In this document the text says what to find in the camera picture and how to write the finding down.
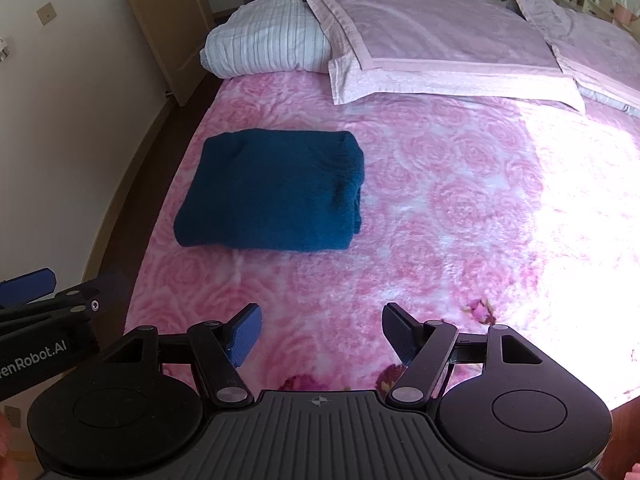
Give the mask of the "person's hand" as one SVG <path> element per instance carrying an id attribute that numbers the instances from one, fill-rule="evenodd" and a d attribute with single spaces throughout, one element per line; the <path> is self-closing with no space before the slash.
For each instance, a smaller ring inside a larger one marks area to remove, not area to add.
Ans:
<path id="1" fill-rule="evenodd" d="M 8 457 L 10 441 L 12 436 L 12 425 L 6 416 L 0 414 L 0 457 L 2 460 Z"/>

